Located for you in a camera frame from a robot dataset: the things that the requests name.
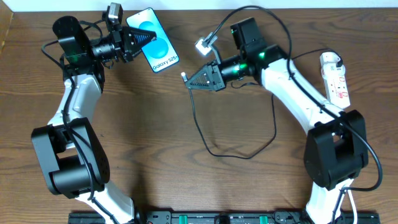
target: wood grain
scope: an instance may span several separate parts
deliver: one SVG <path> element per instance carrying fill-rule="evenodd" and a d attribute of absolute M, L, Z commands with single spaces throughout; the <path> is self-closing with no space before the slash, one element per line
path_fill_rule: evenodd
<path fill-rule="evenodd" d="M 384 168 L 384 182 L 370 193 L 354 193 L 359 210 L 375 210 L 383 223 L 396 222 L 398 196 L 398 16 L 396 9 L 275 10 L 288 25 L 294 55 L 329 46 L 344 57 L 352 106 L 366 119 L 368 140 Z M 135 12 L 125 12 L 124 18 Z M 195 128 L 180 72 L 192 74 L 209 58 L 195 41 L 229 11 L 159 11 L 180 63 L 153 74 L 143 55 L 106 71 L 104 94 L 93 127 L 111 165 L 111 178 L 143 207 L 178 210 L 274 210 L 303 208 L 311 180 L 303 166 L 305 133 L 279 100 L 278 135 L 250 161 L 210 156 Z M 100 12 L 16 13 L 0 55 L 0 220 L 3 223 L 65 223 L 86 205 L 52 195 L 30 141 L 47 124 L 63 95 L 59 68 L 40 52 L 55 39 L 61 16 L 96 21 Z M 286 49 L 279 25 L 257 11 L 240 12 L 230 23 L 254 16 L 268 43 Z M 236 54 L 229 27 L 219 32 L 223 57 Z M 60 47 L 49 47 L 58 57 Z M 296 61 L 321 92 L 317 54 Z M 258 87 L 194 91 L 200 126 L 212 150 L 250 154 L 273 134 L 270 94 Z M 370 186 L 377 170 L 370 159 L 354 186 Z M 345 202 L 344 209 L 350 209 Z"/>
<path fill-rule="evenodd" d="M 5 44 L 5 39 L 11 25 L 13 14 L 14 13 L 7 7 L 7 5 L 0 0 L 0 54 Z"/>

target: white power strip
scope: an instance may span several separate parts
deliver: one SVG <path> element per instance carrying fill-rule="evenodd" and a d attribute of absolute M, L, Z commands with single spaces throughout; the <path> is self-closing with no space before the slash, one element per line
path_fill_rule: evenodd
<path fill-rule="evenodd" d="M 350 103 L 345 78 L 346 67 L 344 65 L 337 67 L 341 59 L 333 52 L 323 53 L 320 60 L 328 101 L 341 109 L 347 108 Z"/>

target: black bracket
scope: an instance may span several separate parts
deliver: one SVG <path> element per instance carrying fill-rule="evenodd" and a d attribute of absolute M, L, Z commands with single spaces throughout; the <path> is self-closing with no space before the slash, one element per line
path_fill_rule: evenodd
<path fill-rule="evenodd" d="M 244 58 L 257 54 L 267 47 L 253 17 L 231 25 L 231 32 L 236 48 L 243 53 Z"/>
<path fill-rule="evenodd" d="M 88 118 L 74 119 L 69 123 L 83 139 L 76 137 L 81 150 L 94 173 L 94 190 L 102 191 L 109 182 L 110 171 L 106 154 L 91 127 Z M 80 193 L 90 191 L 90 178 L 80 155 L 60 157 L 72 141 L 64 125 L 47 125 L 35 128 L 32 143 L 42 169 L 45 183 L 54 195 L 64 194 L 67 198 L 78 197 Z"/>
<path fill-rule="evenodd" d="M 207 63 L 185 82 L 185 86 L 192 90 L 219 91 L 225 88 L 225 83 L 216 60 Z"/>
<path fill-rule="evenodd" d="M 365 120 L 358 111 L 341 113 L 340 118 L 366 140 Z M 317 123 L 307 134 L 304 164 L 317 185 L 331 190 L 336 184 L 359 175 L 368 164 L 368 150 L 338 121 Z"/>

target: phone screen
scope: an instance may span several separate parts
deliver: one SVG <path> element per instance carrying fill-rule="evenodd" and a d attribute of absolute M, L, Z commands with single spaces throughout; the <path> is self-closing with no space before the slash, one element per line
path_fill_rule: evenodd
<path fill-rule="evenodd" d="M 155 73 L 176 64 L 180 60 L 152 8 L 128 17 L 126 22 L 130 27 L 156 33 L 156 40 L 142 48 L 150 67 Z"/>

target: black cable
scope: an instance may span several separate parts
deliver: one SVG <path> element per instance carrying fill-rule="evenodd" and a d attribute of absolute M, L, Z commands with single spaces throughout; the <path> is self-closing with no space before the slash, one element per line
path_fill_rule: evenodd
<path fill-rule="evenodd" d="M 102 22 L 104 22 L 104 20 L 103 20 L 103 19 L 100 19 L 100 20 L 98 20 L 98 21 L 95 21 L 93 24 L 97 25 L 97 24 L 102 23 Z M 88 25 L 88 27 L 84 28 L 83 31 L 86 31 L 86 30 L 90 29 L 91 27 L 92 27 L 92 26 Z"/>
<path fill-rule="evenodd" d="M 255 9 L 260 9 L 263 10 L 264 12 L 268 13 L 268 15 L 272 16 L 275 20 L 278 21 L 278 23 L 282 26 L 283 30 L 286 33 L 287 39 L 289 41 L 289 51 L 287 54 L 287 61 L 286 61 L 286 67 L 287 67 L 287 71 L 289 73 L 289 77 L 293 80 L 293 82 L 297 85 L 297 87 L 309 98 L 311 99 L 321 110 L 323 110 L 326 114 L 328 114 L 329 116 L 331 116 L 333 119 L 335 119 L 336 121 L 338 121 L 344 128 L 346 128 L 348 131 L 351 132 L 351 134 L 353 134 L 354 136 L 356 136 L 369 150 L 369 152 L 371 153 L 371 155 L 373 156 L 373 159 L 376 163 L 377 166 L 377 173 L 378 173 L 378 178 L 377 178 L 377 182 L 372 186 L 372 187 L 368 187 L 368 188 L 358 188 L 358 187 L 343 187 L 341 188 L 340 194 L 339 194 L 339 199 L 336 203 L 336 207 L 335 210 L 333 211 L 333 219 L 332 219 L 332 224 L 335 223 L 335 213 L 336 213 L 336 209 L 338 208 L 338 205 L 340 204 L 340 200 L 342 198 L 343 192 L 345 192 L 346 190 L 354 190 L 354 191 L 362 191 L 362 192 L 369 192 L 372 190 L 376 190 L 382 182 L 382 167 L 381 167 L 381 163 L 379 158 L 377 157 L 376 153 L 374 152 L 373 148 L 369 145 L 369 143 L 362 138 L 362 136 L 360 136 L 358 134 L 358 132 L 356 130 L 354 130 L 349 124 L 345 123 L 344 121 L 342 121 L 337 115 L 335 115 L 334 113 L 332 113 L 330 110 L 328 110 L 327 108 L 325 108 L 325 105 L 321 104 L 320 102 L 318 102 L 306 89 L 304 89 L 304 87 L 296 80 L 296 78 L 294 77 L 294 73 L 291 71 L 290 68 L 290 61 L 292 60 L 292 48 L 293 48 L 293 44 L 292 44 L 292 38 L 290 36 L 290 32 L 288 30 L 288 28 L 286 27 L 286 25 L 282 22 L 282 20 L 277 17 L 272 11 L 270 11 L 269 9 L 260 7 L 260 6 L 243 6 L 240 7 L 238 9 L 233 10 L 232 12 L 230 12 L 223 21 L 221 21 L 221 23 L 219 24 L 219 26 L 216 28 L 216 30 L 212 33 L 212 35 L 210 36 L 210 38 L 208 38 L 208 42 L 215 36 L 215 34 L 221 29 L 221 27 L 223 26 L 223 24 L 236 12 L 242 10 L 242 9 L 247 9 L 247 8 L 255 8 Z"/>
<path fill-rule="evenodd" d="M 108 212 L 107 209 L 105 209 L 95 198 L 93 198 L 91 200 L 91 202 L 93 202 L 103 213 L 105 213 L 107 216 L 109 216 L 109 218 L 112 220 L 112 222 L 114 224 L 119 224 L 119 222 L 114 217 L 114 215 L 112 215 L 110 212 Z"/>
<path fill-rule="evenodd" d="M 53 44 L 56 44 L 56 43 L 58 43 L 58 40 L 52 41 L 52 42 L 47 43 L 47 44 L 43 44 L 43 45 L 42 45 L 42 52 L 43 52 L 43 54 L 44 54 L 46 57 L 48 57 L 51 61 L 53 61 L 56 65 L 58 65 L 58 67 L 60 67 L 60 68 L 62 69 L 62 71 L 64 72 L 65 69 L 63 68 L 63 66 L 61 65 L 61 63 L 59 63 L 57 60 L 55 60 L 53 57 L 51 57 L 51 56 L 45 51 L 45 48 L 46 48 L 47 46 L 53 45 Z"/>
<path fill-rule="evenodd" d="M 253 158 L 254 156 L 256 156 L 257 154 L 259 154 L 262 150 L 264 150 L 264 149 L 265 149 L 269 144 L 271 144 L 271 142 L 275 139 L 276 134 L 277 134 L 277 129 L 276 129 L 276 119 L 275 119 L 275 108 L 274 108 L 274 95 L 272 94 L 272 96 L 271 96 L 271 103 L 272 103 L 272 115 L 273 115 L 273 117 L 274 117 L 274 130 L 275 130 L 275 131 L 274 131 L 273 137 L 272 137 L 261 149 L 259 149 L 257 152 L 255 152 L 254 154 L 252 154 L 252 155 L 249 156 L 249 157 L 241 157 L 241 156 L 233 156 L 233 155 L 218 155 L 218 154 L 214 154 L 214 153 L 209 149 L 209 147 L 207 146 L 205 137 L 203 137 L 203 134 L 202 134 L 202 132 L 201 132 L 201 130 L 200 130 L 200 127 L 199 127 L 199 124 L 198 124 L 198 121 L 197 121 L 196 109 L 195 109 L 195 102 L 194 102 L 194 100 L 193 100 L 192 90 L 191 90 L 191 89 L 188 89 L 188 91 L 189 91 L 189 95 L 190 95 L 190 99 L 191 99 L 191 104 L 192 104 L 193 120 L 195 121 L 195 124 L 196 124 L 196 126 L 197 126 L 197 129 L 198 129 L 198 132 L 199 132 L 199 134 L 200 134 L 201 140 L 203 141 L 203 143 L 204 143 L 204 145 L 205 145 L 207 151 L 208 151 L 212 156 L 215 156 L 215 157 L 232 157 L 232 158 L 237 158 L 237 159 L 251 159 L 251 158 Z"/>
<path fill-rule="evenodd" d="M 322 48 L 322 49 L 311 50 L 309 52 L 304 52 L 302 54 L 299 54 L 298 56 L 292 57 L 292 60 L 298 59 L 299 57 L 307 55 L 307 54 L 311 54 L 311 53 L 319 52 L 319 51 L 326 51 L 326 50 L 337 54 L 337 56 L 339 56 L 339 58 L 340 58 L 340 62 L 339 63 L 343 64 L 343 58 L 341 57 L 341 55 L 338 54 L 337 51 L 335 51 L 335 50 L 333 50 L 331 48 L 328 48 L 328 47 L 327 48 Z"/>
<path fill-rule="evenodd" d="M 72 129 L 68 124 L 67 121 L 67 116 L 69 116 L 69 114 L 67 113 L 68 109 L 69 109 L 69 104 L 70 101 L 72 100 L 72 96 L 73 93 L 75 92 L 75 88 L 76 88 L 76 84 L 75 81 L 73 80 L 72 76 L 69 77 L 69 80 L 71 82 L 71 90 L 70 93 L 68 94 L 68 98 L 65 102 L 65 105 L 63 106 L 63 110 L 62 110 L 62 121 L 63 121 L 63 125 L 65 126 L 65 129 L 67 130 L 67 133 L 70 137 L 70 139 L 72 140 L 72 142 L 74 143 L 77 152 L 79 153 L 80 157 L 83 159 L 83 163 L 86 166 L 87 169 L 87 173 L 88 173 L 88 178 L 90 179 L 90 196 L 88 197 L 87 200 L 91 200 L 94 197 L 94 180 L 93 180 L 93 173 L 92 170 L 90 169 L 90 164 L 88 163 L 88 160 L 86 158 L 86 155 L 84 154 L 83 150 L 81 149 L 80 145 L 77 143 L 77 140 L 75 138 L 75 136 L 72 133 Z"/>
<path fill-rule="evenodd" d="M 249 86 L 249 85 L 258 85 L 257 83 L 254 83 L 254 82 L 247 82 L 247 83 L 243 83 L 239 87 L 236 87 L 236 86 L 233 85 L 233 83 L 234 82 L 231 82 L 231 87 L 234 88 L 234 89 L 240 89 L 240 88 L 242 88 L 244 86 Z"/>

